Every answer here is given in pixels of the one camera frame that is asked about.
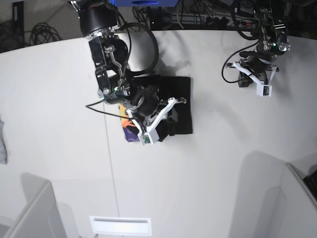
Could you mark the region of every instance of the white table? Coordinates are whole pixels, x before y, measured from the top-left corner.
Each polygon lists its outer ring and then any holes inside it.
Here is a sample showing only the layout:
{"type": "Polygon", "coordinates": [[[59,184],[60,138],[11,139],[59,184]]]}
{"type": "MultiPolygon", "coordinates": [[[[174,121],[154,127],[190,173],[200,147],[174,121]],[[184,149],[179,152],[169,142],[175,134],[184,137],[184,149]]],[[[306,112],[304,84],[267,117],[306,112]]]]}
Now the white table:
{"type": "MultiPolygon", "coordinates": [[[[267,195],[279,186],[285,162],[317,152],[317,42],[290,38],[273,96],[261,98],[254,86],[221,79],[226,58],[251,44],[237,33],[155,34],[158,72],[193,78],[194,126],[194,134],[155,146],[127,143],[118,118],[106,116],[105,124],[103,115],[85,109],[98,97],[84,39],[0,55],[0,115],[10,156],[0,166],[1,195],[11,196],[3,177],[18,182],[29,172],[50,179],[82,237],[93,235],[89,215],[120,215],[151,218],[155,238],[252,238],[262,204],[275,202],[267,195]]],[[[133,34],[132,68],[143,68],[151,51],[146,35],[133,34]]],[[[225,74],[238,76],[233,69],[225,74]]],[[[118,113],[117,106],[105,110],[118,113]]],[[[13,192],[23,197],[20,188],[13,192]]],[[[6,207],[5,214],[14,217],[17,209],[6,207]]]]}

